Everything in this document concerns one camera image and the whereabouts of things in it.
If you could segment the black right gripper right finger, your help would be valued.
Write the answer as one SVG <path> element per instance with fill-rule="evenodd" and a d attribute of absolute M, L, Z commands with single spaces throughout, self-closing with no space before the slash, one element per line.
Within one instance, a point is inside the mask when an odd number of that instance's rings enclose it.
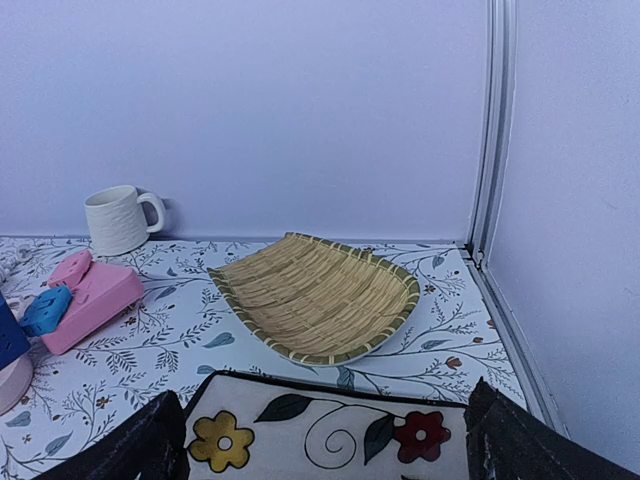
<path fill-rule="evenodd" d="M 464 413 L 471 479 L 637 479 L 479 380 Z"/>

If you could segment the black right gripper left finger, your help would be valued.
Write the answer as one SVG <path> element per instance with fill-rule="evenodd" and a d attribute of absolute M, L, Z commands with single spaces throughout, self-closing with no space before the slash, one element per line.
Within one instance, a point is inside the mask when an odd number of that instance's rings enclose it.
<path fill-rule="evenodd" d="M 60 479 L 186 479 L 185 416 L 177 395 L 157 395 L 110 434 L 58 466 Z"/>

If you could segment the dark blue cube socket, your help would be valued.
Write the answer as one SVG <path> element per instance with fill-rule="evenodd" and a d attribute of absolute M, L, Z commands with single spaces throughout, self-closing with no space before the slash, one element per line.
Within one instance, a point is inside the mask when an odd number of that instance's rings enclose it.
<path fill-rule="evenodd" d="M 0 369 L 6 368 L 30 349 L 28 338 L 4 296 L 0 304 Z"/>

